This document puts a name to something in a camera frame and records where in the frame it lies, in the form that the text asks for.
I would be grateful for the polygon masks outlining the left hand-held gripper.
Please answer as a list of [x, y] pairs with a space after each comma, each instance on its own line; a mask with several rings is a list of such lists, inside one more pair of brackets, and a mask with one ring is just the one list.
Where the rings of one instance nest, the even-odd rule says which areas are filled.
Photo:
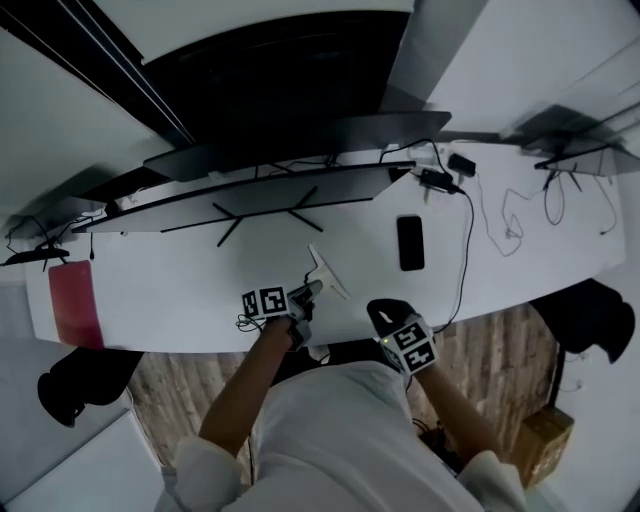
[[313, 301], [323, 291], [323, 284], [311, 281], [286, 292], [281, 286], [254, 289], [242, 296], [241, 327], [261, 330], [268, 321], [287, 317], [292, 349], [300, 350], [311, 339], [310, 321]]

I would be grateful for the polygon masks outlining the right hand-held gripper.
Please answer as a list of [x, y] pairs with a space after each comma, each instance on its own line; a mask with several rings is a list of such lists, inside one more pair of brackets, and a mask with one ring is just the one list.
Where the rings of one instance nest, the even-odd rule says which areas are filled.
[[[415, 374], [438, 360], [434, 333], [407, 302], [375, 299], [366, 307], [387, 359], [401, 373]], [[403, 325], [388, 334], [388, 325]]]

